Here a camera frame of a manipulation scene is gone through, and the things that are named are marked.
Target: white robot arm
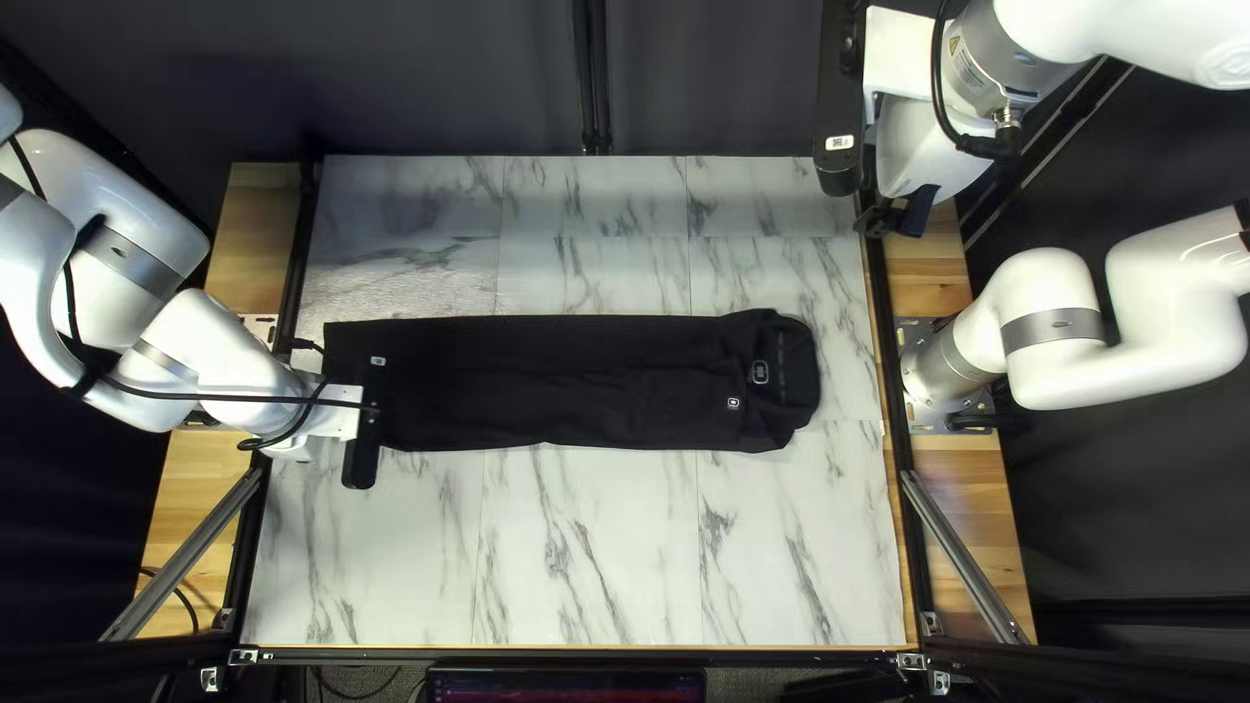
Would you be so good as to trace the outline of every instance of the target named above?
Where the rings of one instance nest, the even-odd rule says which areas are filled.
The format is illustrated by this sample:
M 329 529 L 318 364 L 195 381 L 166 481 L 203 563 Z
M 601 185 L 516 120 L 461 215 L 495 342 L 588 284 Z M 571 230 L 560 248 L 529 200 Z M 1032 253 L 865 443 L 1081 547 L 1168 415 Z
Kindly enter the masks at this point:
M 20 120 L 0 88 L 0 138 Z M 326 385 L 312 399 L 316 379 L 275 359 L 234 313 L 202 290 L 178 293 L 209 245 L 168 204 L 46 130 L 0 150 L 0 305 L 22 354 L 54 385 L 149 432 L 176 427 L 200 403 L 260 438 L 289 434 L 266 452 L 294 458 L 308 458 L 311 435 L 354 437 L 360 387 Z M 61 334 L 120 360 L 98 375 Z
M 991 163 L 958 149 L 938 121 L 932 39 L 929 18 L 868 9 L 865 124 L 876 124 L 882 198 L 928 186 L 940 203 Z M 1239 0 L 971 0 L 938 48 L 942 111 L 971 138 L 1010 135 L 1025 111 L 1100 54 L 1206 88 L 1250 88 L 1250 13 Z
M 1001 136 L 1099 54 L 1211 89 L 1250 88 L 1250 13 L 1235 0 L 971 0 L 940 31 L 926 18 L 868 10 L 864 90 L 884 95 L 879 116 L 866 103 L 884 198 L 936 188 L 928 196 L 941 201 L 989 166 L 956 146 L 935 106 L 960 136 Z M 1022 407 L 1054 410 L 1218 378 L 1246 354 L 1238 296 L 1250 291 L 1248 229 L 1242 200 L 1118 244 L 1106 258 L 1114 346 L 1080 256 L 1016 254 L 958 318 L 904 350 L 906 394 L 956 413 L 1006 374 Z

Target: folded black clothing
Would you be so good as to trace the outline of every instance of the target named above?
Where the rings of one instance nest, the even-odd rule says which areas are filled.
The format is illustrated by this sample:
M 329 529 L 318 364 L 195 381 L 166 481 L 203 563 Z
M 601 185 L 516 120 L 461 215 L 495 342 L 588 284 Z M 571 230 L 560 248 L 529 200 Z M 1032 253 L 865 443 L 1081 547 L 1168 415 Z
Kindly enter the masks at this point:
M 766 309 L 329 323 L 322 373 L 366 384 L 381 444 L 405 452 L 768 452 L 820 402 L 811 330 Z

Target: wooden board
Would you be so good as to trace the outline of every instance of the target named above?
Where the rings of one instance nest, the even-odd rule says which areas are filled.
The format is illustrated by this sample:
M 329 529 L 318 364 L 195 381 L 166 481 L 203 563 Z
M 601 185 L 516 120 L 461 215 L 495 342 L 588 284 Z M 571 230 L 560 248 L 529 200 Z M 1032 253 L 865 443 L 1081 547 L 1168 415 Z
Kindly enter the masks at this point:
M 236 313 L 278 313 L 300 204 L 298 164 L 235 164 L 204 289 Z M 250 452 L 235 448 L 248 433 L 174 430 L 148 529 L 144 565 L 160 568 L 239 477 Z M 238 520 L 231 522 L 182 582 L 200 629 L 225 598 Z M 148 584 L 139 578 L 139 588 Z M 190 634 L 191 618 L 170 595 L 139 637 Z
M 972 301 L 951 203 L 935 209 L 921 239 L 890 235 L 885 240 L 885 258 L 895 315 L 941 318 L 958 313 Z M 881 350 L 876 352 L 880 359 Z M 880 363 L 878 377 L 884 378 Z M 884 387 L 881 393 L 884 407 Z M 899 497 L 898 487 L 892 483 L 894 452 L 889 449 L 889 438 L 885 445 L 886 468 L 891 479 L 890 499 L 895 504 L 895 532 L 901 552 Z M 1036 642 L 998 435 L 914 437 L 911 445 L 912 463 L 925 488 L 955 527 L 1024 632 Z M 954 567 L 932 537 L 926 539 L 926 554 L 934 605 L 946 634 L 992 639 Z M 905 560 L 901 569 L 902 583 L 906 584 Z M 910 614 L 910 592 L 904 597 Z M 908 627 L 908 637 L 914 642 L 915 624 L 909 622 Z

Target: white marble tile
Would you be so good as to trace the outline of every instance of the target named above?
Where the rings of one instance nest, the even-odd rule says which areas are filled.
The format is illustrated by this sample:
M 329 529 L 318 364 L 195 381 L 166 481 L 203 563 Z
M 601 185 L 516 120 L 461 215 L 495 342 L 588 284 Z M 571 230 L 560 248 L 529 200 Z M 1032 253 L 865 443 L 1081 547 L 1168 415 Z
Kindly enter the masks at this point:
M 550 445 L 488 453 L 474 642 L 698 643 L 694 460 Z
M 855 221 L 809 158 L 688 156 L 686 188 L 691 236 L 830 236 Z
M 330 321 L 490 315 L 498 268 L 498 239 L 462 236 L 412 238 L 376 256 L 310 264 L 295 334 L 320 344 Z M 291 359 L 321 369 L 315 352 L 296 349 Z
M 686 236 L 679 156 L 525 156 L 504 168 L 508 238 Z
M 705 643 L 905 643 L 879 427 L 821 423 L 779 452 L 699 455 Z
M 309 263 L 339 266 L 414 239 L 499 236 L 502 156 L 328 156 Z
M 689 315 L 689 241 L 672 238 L 505 238 L 500 315 Z
M 242 639 L 469 642 L 482 459 L 384 449 L 370 490 L 339 483 L 338 457 L 275 463 Z
M 695 238 L 690 285 L 695 315 L 774 308 L 811 328 L 821 383 L 814 419 L 881 418 L 858 238 Z

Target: warning label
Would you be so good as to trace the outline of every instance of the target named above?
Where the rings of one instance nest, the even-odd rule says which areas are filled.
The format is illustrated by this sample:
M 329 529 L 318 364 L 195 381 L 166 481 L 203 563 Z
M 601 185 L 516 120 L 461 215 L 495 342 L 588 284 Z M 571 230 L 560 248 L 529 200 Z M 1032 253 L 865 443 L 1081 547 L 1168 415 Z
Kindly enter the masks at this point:
M 951 61 L 959 71 L 959 80 L 964 81 L 969 93 L 980 98 L 992 90 L 994 84 L 985 78 L 976 61 L 972 60 L 972 56 L 968 53 L 968 45 L 956 49 L 956 44 L 959 44 L 958 36 L 951 39 L 950 51 Z

